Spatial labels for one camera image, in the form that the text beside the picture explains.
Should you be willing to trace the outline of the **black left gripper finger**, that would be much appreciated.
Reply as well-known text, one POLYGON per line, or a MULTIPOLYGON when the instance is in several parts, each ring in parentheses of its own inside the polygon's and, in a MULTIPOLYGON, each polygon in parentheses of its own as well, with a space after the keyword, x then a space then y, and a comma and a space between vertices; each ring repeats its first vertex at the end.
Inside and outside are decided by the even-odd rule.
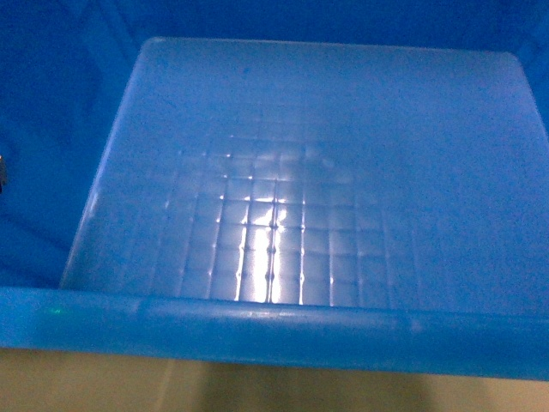
POLYGON ((3 187, 7 184, 7 167, 4 157, 0 156, 0 192, 3 192, 3 187))

